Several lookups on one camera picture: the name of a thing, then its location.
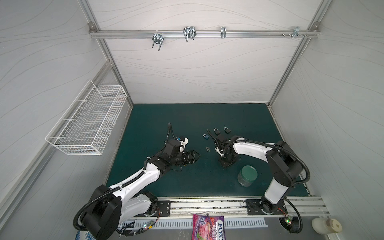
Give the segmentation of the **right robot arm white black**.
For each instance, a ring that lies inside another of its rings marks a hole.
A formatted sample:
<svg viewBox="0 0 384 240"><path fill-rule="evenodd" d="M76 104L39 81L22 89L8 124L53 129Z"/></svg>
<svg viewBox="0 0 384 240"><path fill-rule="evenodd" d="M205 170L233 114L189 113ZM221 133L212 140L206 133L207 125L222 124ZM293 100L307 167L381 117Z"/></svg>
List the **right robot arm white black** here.
<svg viewBox="0 0 384 240"><path fill-rule="evenodd" d="M219 162L226 168L240 159L241 155L268 163L273 179L257 204L263 213L271 215L278 203L298 184L309 181L311 174L307 165L284 141L276 144L252 141L240 136L231 138L218 135L212 137Z"/></svg>

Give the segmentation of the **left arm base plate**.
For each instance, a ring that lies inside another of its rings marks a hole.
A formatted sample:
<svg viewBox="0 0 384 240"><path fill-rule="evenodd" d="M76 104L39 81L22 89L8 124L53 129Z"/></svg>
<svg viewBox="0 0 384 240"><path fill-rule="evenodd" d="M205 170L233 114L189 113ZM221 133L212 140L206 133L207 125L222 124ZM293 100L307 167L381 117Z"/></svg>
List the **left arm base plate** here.
<svg viewBox="0 0 384 240"><path fill-rule="evenodd" d="M156 201L150 204L149 209L144 213L145 217L169 217L171 210L170 201Z"/></svg>

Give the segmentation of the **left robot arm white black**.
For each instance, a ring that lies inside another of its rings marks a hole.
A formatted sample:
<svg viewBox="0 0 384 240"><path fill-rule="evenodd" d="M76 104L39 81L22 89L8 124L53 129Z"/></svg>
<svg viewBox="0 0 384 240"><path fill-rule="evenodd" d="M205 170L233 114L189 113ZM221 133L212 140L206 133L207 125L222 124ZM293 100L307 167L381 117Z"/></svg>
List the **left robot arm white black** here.
<svg viewBox="0 0 384 240"><path fill-rule="evenodd" d="M147 158L143 168L127 179L110 187L97 187L90 200L76 213L74 228L89 232L96 240L106 240L115 232L123 236L134 236L147 231L148 227L144 227L127 233L121 224L137 215L159 213L157 197L141 191L172 167L198 161L201 155L195 150L186 151L187 144L187 138L168 140L163 149Z"/></svg>

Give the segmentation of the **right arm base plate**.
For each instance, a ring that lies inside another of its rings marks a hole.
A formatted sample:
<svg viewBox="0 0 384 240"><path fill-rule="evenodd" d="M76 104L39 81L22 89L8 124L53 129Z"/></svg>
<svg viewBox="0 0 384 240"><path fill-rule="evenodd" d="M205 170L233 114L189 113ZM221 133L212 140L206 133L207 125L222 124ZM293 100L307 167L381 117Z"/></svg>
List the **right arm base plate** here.
<svg viewBox="0 0 384 240"><path fill-rule="evenodd" d="M285 202L283 199L277 204L272 204L268 200L261 199L247 199L243 202L242 206L246 208L248 215L286 215L288 213Z"/></svg>

